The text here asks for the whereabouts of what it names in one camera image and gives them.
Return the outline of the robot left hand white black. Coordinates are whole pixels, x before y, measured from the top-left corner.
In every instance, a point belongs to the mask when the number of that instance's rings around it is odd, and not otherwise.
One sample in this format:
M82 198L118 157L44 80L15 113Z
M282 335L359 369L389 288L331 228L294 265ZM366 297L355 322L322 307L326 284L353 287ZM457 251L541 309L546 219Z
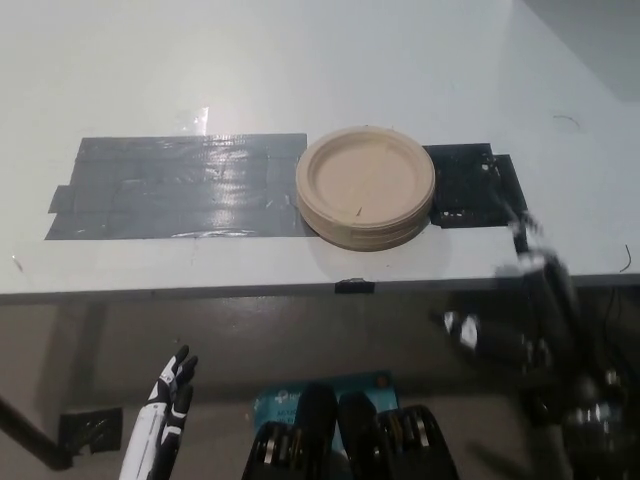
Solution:
M120 480L171 477L193 398L197 356L182 346L156 379L140 409L119 474Z

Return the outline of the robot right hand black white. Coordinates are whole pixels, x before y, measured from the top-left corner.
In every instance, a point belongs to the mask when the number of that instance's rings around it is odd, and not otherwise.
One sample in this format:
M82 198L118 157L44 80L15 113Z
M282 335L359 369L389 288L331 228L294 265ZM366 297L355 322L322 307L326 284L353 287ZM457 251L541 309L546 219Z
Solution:
M529 241L540 227L528 212L509 214L516 272L535 335L464 311L447 311L438 323L456 346L476 357L523 374L550 372L560 395L562 416L576 422L611 416L624 402L624 394L616 382L617 372L602 359L600 342L584 323L565 265L554 250Z

